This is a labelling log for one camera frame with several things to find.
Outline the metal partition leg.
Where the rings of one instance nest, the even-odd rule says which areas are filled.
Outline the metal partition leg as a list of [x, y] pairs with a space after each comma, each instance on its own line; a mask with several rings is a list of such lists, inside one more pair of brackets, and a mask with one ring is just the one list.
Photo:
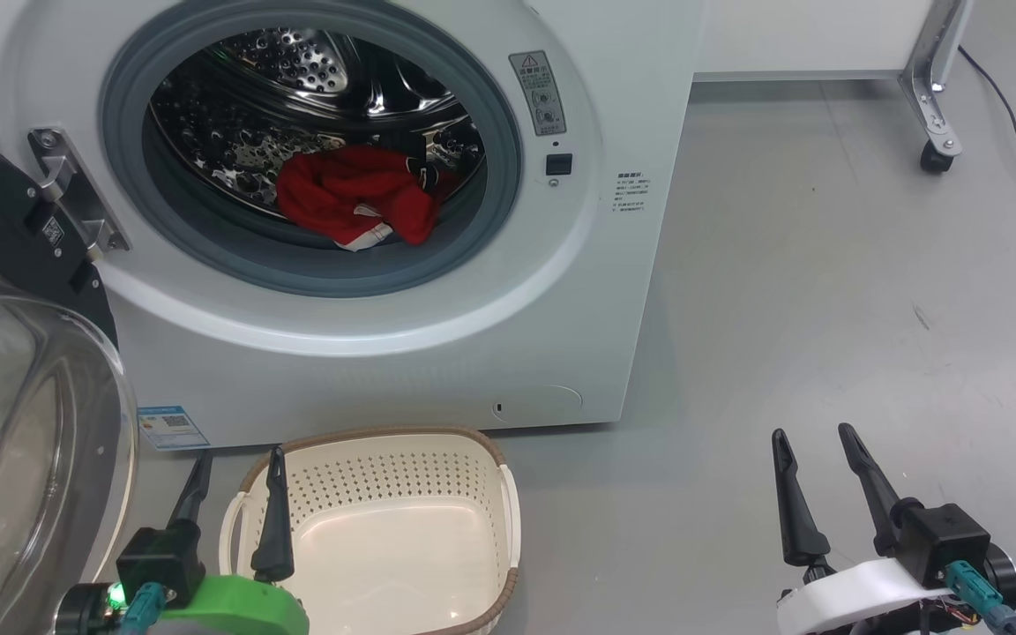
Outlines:
[[927, 141], [945, 155], [962, 153], [962, 146], [948, 123], [937, 98], [945, 89], [949, 70], [975, 0], [931, 0], [926, 20], [906, 67], [899, 76], [900, 88], [919, 117]]

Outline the printed text label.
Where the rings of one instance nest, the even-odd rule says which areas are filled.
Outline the printed text label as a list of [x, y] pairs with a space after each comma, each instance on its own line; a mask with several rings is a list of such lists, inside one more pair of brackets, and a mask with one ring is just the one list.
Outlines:
[[646, 198], [652, 189], [652, 181], [644, 173], [618, 173], [614, 193], [610, 198], [610, 209], [616, 213], [642, 212], [646, 208]]

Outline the red Bulls jersey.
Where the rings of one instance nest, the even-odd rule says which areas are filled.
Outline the red Bulls jersey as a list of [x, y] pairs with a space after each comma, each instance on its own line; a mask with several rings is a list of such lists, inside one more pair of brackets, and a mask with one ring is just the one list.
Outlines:
[[425, 160], [375, 146], [298, 153], [283, 162], [275, 189], [279, 213], [343, 250], [387, 238], [420, 245], [462, 177]]

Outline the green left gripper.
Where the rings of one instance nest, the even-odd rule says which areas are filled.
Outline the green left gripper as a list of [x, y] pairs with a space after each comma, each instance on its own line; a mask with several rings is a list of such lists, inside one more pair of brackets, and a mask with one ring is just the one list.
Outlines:
[[[169, 529], [196, 527], [213, 475], [213, 455], [195, 458], [180, 497], [168, 519]], [[250, 559], [254, 579], [238, 575], [208, 576], [185, 607], [165, 609], [158, 624], [196, 624], [223, 635], [308, 635], [305, 608], [285, 588], [272, 586], [295, 573], [293, 519], [288, 494], [285, 452], [269, 454], [265, 524]]]

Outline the cream perforated laundry basket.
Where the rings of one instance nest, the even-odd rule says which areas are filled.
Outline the cream perforated laundry basket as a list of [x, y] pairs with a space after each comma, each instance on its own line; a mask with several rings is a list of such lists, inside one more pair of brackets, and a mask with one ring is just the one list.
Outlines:
[[310, 635], [491, 635], [519, 583], [523, 523], [479, 431], [367, 429], [287, 442], [295, 573]]

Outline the white partition panel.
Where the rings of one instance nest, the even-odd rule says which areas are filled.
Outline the white partition panel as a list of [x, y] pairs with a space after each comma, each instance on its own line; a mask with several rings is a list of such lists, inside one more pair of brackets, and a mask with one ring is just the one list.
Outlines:
[[895, 78], [931, 0], [708, 0], [693, 79]]

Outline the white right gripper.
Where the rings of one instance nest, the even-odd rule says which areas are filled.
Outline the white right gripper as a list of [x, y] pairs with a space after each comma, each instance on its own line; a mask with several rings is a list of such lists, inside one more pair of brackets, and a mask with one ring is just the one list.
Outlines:
[[[880, 557], [891, 557], [898, 546], [898, 529], [891, 511], [900, 501], [895, 489], [872, 458], [851, 423], [839, 423], [838, 434], [852, 473], [858, 475], [870, 510]], [[795, 567], [827, 567], [830, 543], [816, 527], [797, 479], [798, 463], [786, 431], [773, 432], [773, 467], [783, 562]], [[793, 588], [777, 602], [779, 635], [818, 635], [855, 624], [910, 604], [930, 599], [932, 591], [908, 574], [894, 558], [867, 560]]]

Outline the metal door hinge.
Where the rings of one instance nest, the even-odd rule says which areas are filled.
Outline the metal door hinge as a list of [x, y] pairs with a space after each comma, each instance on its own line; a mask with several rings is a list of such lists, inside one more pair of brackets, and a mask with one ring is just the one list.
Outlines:
[[43, 172], [41, 196], [67, 214], [89, 258], [97, 260], [113, 250], [128, 252], [128, 237], [97, 190], [67, 133], [55, 126], [33, 128], [27, 141]]

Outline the grey warning sticker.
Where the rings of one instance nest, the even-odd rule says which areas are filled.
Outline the grey warning sticker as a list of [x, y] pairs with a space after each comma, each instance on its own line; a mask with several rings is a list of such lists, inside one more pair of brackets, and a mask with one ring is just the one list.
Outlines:
[[547, 53], [541, 49], [519, 52], [511, 54], [509, 61], [527, 101], [536, 136], [566, 133], [562, 100]]

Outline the blue energy label sticker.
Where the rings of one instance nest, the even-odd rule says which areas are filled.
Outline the blue energy label sticker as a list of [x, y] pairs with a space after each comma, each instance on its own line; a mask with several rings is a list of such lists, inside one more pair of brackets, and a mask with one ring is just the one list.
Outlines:
[[138, 428], [161, 452], [208, 449], [205, 434], [182, 407], [139, 407]]

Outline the white front-load washing machine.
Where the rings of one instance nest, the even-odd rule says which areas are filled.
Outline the white front-load washing machine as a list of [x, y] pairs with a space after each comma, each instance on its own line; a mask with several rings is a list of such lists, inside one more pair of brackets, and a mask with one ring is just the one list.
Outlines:
[[[561, 385], [577, 423], [615, 422], [634, 354], [708, 0], [386, 0], [463, 45], [503, 90], [523, 161], [511, 217], [472, 260], [386, 295], [247, 284], [186, 256], [126, 196], [101, 100], [131, 37], [182, 0], [0, 0], [0, 154], [36, 182], [27, 136], [67, 133], [131, 249], [92, 260], [134, 405], [182, 407], [209, 447], [372, 425], [509, 429], [506, 392]], [[509, 56], [547, 53], [567, 132], [536, 136]], [[569, 176], [546, 176], [572, 153]], [[618, 173], [652, 181], [616, 213]]]

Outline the round white filter cover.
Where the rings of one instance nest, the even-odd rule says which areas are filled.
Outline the round white filter cover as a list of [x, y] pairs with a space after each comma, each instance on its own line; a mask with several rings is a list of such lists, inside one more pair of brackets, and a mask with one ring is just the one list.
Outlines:
[[576, 390], [561, 385], [520, 387], [500, 395], [491, 411], [509, 429], [548, 427], [577, 423], [582, 397]]

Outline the steel washer drum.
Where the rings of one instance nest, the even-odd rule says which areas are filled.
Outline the steel washer drum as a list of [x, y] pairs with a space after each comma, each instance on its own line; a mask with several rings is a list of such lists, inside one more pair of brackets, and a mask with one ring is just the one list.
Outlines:
[[485, 148], [447, 85], [390, 49], [338, 31], [281, 26], [234, 34], [178, 64], [146, 106], [153, 176], [225, 223], [277, 243], [333, 250], [277, 206], [285, 161], [351, 146], [425, 160], [444, 185], [435, 228], [482, 205]]

